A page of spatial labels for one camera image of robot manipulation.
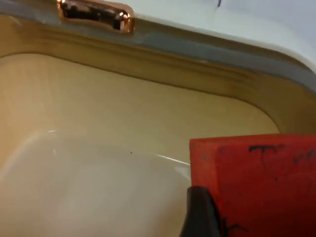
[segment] beige sink basin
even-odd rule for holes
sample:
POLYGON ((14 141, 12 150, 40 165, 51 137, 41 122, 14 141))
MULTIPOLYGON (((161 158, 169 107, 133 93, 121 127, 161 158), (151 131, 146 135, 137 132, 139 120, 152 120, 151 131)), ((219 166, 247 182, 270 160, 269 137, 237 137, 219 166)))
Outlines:
POLYGON ((49 56, 0 77, 0 236, 177 236, 189 139, 278 133, 245 102, 49 56))

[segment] sink basin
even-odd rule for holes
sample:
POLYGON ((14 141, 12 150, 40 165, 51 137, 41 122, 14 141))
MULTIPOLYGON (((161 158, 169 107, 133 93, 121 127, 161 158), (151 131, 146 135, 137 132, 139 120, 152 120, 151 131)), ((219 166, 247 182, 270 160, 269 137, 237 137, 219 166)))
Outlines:
POLYGON ((35 134, 0 178, 0 236, 177 236, 188 164, 35 134))
POLYGON ((0 77, 0 236, 177 236, 189 139, 278 133, 243 101, 50 56, 0 77))

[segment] black object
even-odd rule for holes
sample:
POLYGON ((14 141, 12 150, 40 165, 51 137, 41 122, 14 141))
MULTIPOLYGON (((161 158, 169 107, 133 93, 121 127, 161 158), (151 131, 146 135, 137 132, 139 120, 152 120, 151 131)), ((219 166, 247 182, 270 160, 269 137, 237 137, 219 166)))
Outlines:
POLYGON ((205 187, 192 186, 187 194, 187 216, 180 237, 221 237, 219 214, 205 187))

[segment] red sponge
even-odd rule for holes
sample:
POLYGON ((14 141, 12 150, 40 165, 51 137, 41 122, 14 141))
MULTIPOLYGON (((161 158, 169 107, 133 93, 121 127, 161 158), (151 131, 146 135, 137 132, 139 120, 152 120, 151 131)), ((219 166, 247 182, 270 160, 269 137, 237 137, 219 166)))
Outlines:
POLYGON ((224 235, 316 236, 316 135, 193 139, 190 158, 224 235))

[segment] white countertop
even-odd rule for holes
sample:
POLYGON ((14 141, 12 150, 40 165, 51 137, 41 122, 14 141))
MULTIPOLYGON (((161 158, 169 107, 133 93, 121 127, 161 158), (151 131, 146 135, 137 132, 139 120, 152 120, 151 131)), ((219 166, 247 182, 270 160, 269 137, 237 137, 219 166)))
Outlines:
POLYGON ((314 0, 120 0, 137 17, 269 48, 316 72, 314 0))

